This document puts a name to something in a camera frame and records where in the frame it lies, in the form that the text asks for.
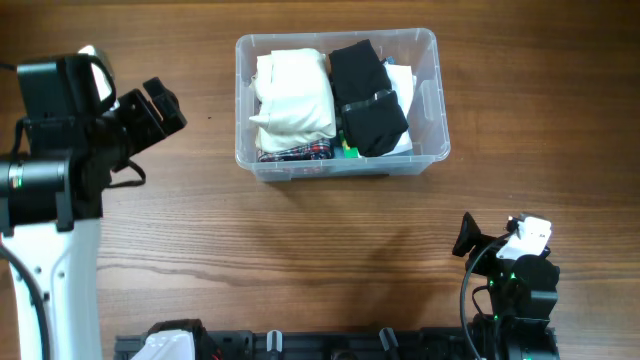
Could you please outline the cream sweatshirt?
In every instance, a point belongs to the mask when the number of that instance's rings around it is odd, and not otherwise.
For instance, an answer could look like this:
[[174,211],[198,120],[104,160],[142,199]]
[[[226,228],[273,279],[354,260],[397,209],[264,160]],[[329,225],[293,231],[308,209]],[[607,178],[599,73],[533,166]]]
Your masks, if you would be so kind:
[[281,152],[336,135],[325,54],[301,48],[261,55],[251,87],[260,102],[259,112],[249,117],[259,150]]

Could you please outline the black garment with tape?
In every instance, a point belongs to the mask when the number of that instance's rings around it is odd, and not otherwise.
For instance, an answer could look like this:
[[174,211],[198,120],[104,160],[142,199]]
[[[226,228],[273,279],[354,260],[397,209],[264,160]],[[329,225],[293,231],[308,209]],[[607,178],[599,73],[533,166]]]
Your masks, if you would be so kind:
[[408,128],[398,95],[368,39],[329,54],[334,101],[347,144],[364,157],[392,151]]

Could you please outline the red plaid shirt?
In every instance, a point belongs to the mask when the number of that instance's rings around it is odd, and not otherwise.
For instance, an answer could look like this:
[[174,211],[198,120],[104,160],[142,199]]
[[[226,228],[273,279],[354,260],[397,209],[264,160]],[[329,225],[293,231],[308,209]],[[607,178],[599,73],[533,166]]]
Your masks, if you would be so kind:
[[325,160],[333,157],[334,150],[331,141],[327,138],[278,152],[258,152],[259,162]]

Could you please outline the white printed t-shirt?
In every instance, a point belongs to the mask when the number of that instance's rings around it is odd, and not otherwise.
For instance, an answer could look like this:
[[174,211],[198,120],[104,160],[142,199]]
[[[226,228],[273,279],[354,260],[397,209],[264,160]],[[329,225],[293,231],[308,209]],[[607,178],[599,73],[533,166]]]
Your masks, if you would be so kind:
[[408,114],[416,77],[411,67],[383,65],[391,89],[376,92],[370,99],[340,108],[346,117],[339,132],[342,156],[347,159],[405,155],[412,152]]

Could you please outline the blue denim jeans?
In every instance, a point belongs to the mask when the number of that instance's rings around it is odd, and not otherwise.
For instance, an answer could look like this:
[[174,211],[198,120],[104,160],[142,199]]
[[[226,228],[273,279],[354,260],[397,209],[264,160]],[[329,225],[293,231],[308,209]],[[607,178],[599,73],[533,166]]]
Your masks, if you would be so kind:
[[[398,65],[393,57],[387,57],[382,60],[386,73],[390,79],[392,89],[396,92],[398,104],[401,107],[405,118],[408,118],[411,103],[414,98],[417,77],[412,73],[409,65]],[[356,148],[350,148],[344,139],[342,131],[338,132],[338,136],[331,140],[334,147],[336,158],[361,158]],[[399,138],[393,150],[385,153],[385,156],[393,155],[411,155],[412,140],[410,132],[405,131]]]

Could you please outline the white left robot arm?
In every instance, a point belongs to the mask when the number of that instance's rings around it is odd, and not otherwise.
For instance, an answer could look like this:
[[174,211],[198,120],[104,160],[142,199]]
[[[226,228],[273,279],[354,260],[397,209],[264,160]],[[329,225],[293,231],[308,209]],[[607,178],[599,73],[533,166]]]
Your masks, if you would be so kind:
[[1,256],[24,359],[98,359],[102,194],[134,156],[182,130],[158,78],[119,93],[94,46],[15,67],[25,115],[1,158]]

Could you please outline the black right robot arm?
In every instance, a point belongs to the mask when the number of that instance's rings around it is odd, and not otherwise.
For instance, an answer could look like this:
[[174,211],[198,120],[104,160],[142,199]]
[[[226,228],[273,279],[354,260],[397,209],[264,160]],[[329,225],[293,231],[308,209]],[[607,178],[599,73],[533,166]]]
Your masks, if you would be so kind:
[[[538,360],[560,357],[550,315],[558,301],[560,268],[548,260],[550,221],[531,214],[510,217],[505,233],[482,233],[470,213],[462,218],[452,254],[464,257],[459,316],[473,359]],[[466,295],[473,274],[486,279],[490,314],[481,309],[469,322]]]

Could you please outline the clear plastic storage bin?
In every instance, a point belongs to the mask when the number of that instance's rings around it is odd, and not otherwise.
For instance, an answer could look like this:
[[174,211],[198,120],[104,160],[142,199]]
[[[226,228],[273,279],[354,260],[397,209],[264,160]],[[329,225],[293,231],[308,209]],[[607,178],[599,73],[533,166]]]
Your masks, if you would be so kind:
[[[412,148],[400,155],[373,158],[260,162],[255,147],[257,128],[249,118],[259,111],[259,101],[250,88],[257,57],[272,50],[314,48],[328,54],[368,39],[378,57],[394,58],[412,68],[414,96],[408,112]],[[285,182],[302,178],[369,175],[418,175],[451,150],[445,97],[436,35],[426,28],[349,32],[247,34],[235,46],[235,158],[237,164],[263,182]]]

